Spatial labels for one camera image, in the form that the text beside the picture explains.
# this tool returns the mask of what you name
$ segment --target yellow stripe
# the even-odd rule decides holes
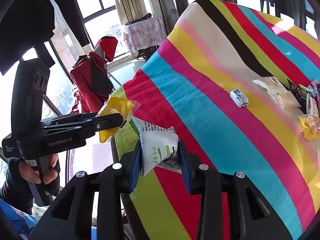
[[[247,108],[249,111],[277,138],[297,165],[309,187],[315,211],[317,212],[320,207],[320,175],[310,155],[291,129],[254,93],[212,66],[179,25],[175,26],[168,39],[195,70],[206,75],[225,91],[230,92],[239,88],[248,97],[249,105]]]
[[[127,98],[123,87],[112,95]],[[123,153],[133,151],[139,139],[128,122],[115,134],[115,138],[119,158]],[[130,198],[150,239],[191,240],[153,170],[145,177],[139,177]]]
[[[253,39],[245,32],[245,30],[241,27],[238,21],[234,18],[231,12],[228,10],[226,5],[219,0],[210,0],[218,10],[224,15],[226,20],[230,23],[233,29],[236,31],[241,40],[246,44],[246,46],[251,50],[251,52],[255,55],[260,64],[276,76],[280,82],[289,87],[287,79],[289,79],[286,74],[282,72],[281,69],[277,67],[277,65],[265,54],[265,52],[254,42]]]
[[[309,36],[304,30],[299,27],[293,26],[284,26],[282,23],[282,19],[278,17],[274,17],[272,15],[258,12],[267,22],[280,27],[286,32],[290,33],[292,36],[296,37],[298,40],[302,41],[305,45],[307,45],[312,51],[314,51],[320,57],[320,44],[319,42],[312,36]]]

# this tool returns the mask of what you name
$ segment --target metal rivet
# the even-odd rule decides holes
[[[84,175],[85,175],[85,172],[84,172],[84,171],[78,171],[78,172],[76,173],[76,177],[77,177],[77,178],[82,178]]]
[[[207,169],[209,169],[209,166],[207,164],[200,164],[199,169],[206,171]]]
[[[113,168],[114,170],[119,170],[119,169],[121,169],[121,167],[122,167],[122,164],[121,164],[121,163],[114,163],[114,164],[112,165],[112,168]]]
[[[244,174],[242,171],[237,171],[236,176],[237,176],[238,178],[243,179],[243,178],[245,177],[245,174]]]

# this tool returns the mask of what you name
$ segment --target white label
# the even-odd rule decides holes
[[[26,160],[26,163],[28,163],[31,167],[37,166],[36,160]]]

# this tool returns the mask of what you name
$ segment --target beige curtain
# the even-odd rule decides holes
[[[116,0],[116,7],[122,25],[143,16],[138,0]]]

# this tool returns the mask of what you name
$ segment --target bread in plastic wrapper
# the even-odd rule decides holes
[[[315,140],[320,137],[320,118],[313,114],[299,116],[304,137]]]
[[[140,104],[137,101],[109,96],[108,101],[104,103],[97,116],[119,113],[123,116],[123,123],[120,126],[122,127],[127,120],[131,119],[133,113],[138,109],[139,106]],[[99,131],[100,142],[104,143],[110,140],[120,127]]]

